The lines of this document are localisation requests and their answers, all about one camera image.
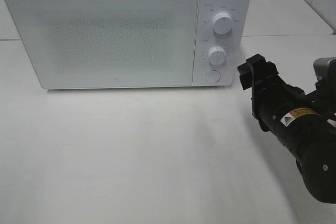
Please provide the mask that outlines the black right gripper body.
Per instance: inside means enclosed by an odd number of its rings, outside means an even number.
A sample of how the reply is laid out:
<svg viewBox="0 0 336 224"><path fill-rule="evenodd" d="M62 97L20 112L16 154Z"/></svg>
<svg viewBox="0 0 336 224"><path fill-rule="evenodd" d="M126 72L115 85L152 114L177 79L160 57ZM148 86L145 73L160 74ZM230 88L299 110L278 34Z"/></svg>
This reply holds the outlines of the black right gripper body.
<svg viewBox="0 0 336 224"><path fill-rule="evenodd" d="M279 140L317 140L331 137L331 95L324 89L309 94L276 80L264 80L265 58L246 60L252 71L251 108L261 129Z"/></svg>

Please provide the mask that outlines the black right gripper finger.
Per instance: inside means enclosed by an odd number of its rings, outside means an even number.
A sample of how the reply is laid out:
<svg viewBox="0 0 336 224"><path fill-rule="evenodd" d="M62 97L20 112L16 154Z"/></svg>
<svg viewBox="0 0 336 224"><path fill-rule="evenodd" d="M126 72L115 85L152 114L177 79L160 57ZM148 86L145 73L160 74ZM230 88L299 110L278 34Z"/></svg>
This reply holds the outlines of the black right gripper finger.
<svg viewBox="0 0 336 224"><path fill-rule="evenodd" d="M243 90L247 90L252 86L252 71L248 63L241 64L237 67L239 80Z"/></svg>
<svg viewBox="0 0 336 224"><path fill-rule="evenodd" d="M271 61L265 62L264 80L276 80L278 77L279 76L276 65Z"/></svg>

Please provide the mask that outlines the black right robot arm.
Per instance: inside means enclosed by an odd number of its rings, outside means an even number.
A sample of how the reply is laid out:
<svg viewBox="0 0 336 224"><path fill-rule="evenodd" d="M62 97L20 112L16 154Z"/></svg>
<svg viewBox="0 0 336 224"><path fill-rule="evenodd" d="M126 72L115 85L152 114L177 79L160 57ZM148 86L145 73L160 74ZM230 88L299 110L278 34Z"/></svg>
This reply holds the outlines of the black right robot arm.
<svg viewBox="0 0 336 224"><path fill-rule="evenodd" d="M309 193L335 203L335 58L319 58L316 89L309 94L285 83L276 65L256 54L238 66L244 90L251 89L254 118L295 157Z"/></svg>

